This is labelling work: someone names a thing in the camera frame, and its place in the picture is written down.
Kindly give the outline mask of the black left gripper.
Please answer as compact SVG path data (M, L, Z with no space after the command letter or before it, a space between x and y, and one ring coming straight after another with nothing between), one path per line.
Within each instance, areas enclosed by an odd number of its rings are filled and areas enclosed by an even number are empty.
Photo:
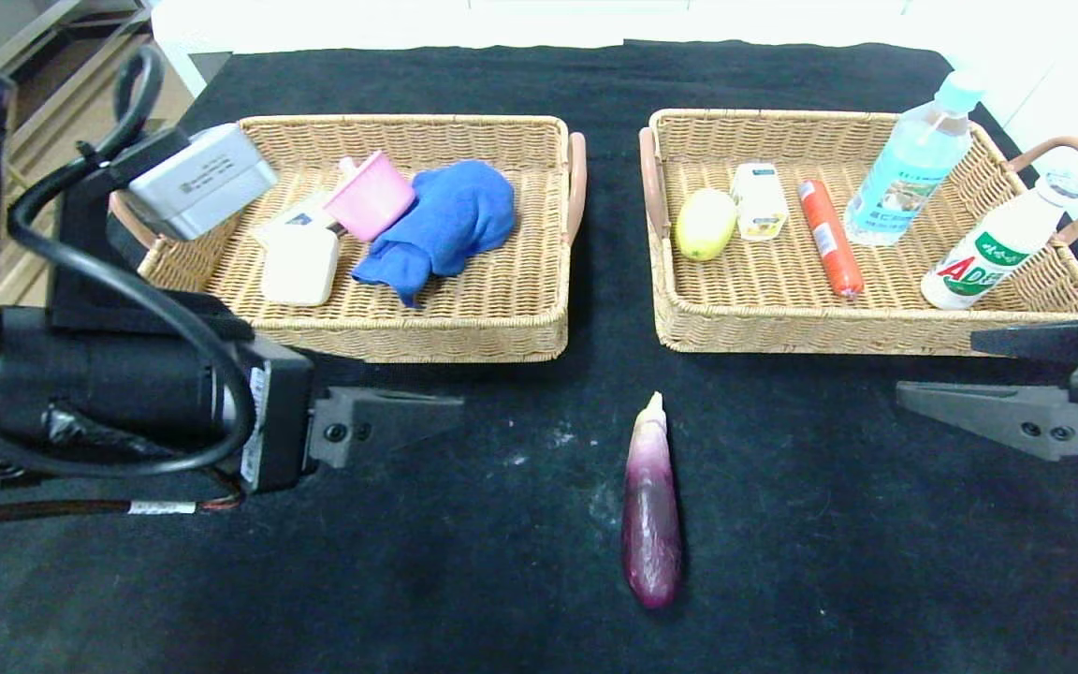
M95 357L81 400L54 401L57 456L171 460L218 443L234 426L234 398L191 345L167 338L138 344L138 357ZM305 435L310 465L342 469L355 452L410 448L462 423L461 397L329 387L313 400L309 426L310 359L260 334L229 349L252 394L255 422L217 468L249 493L296 485Z

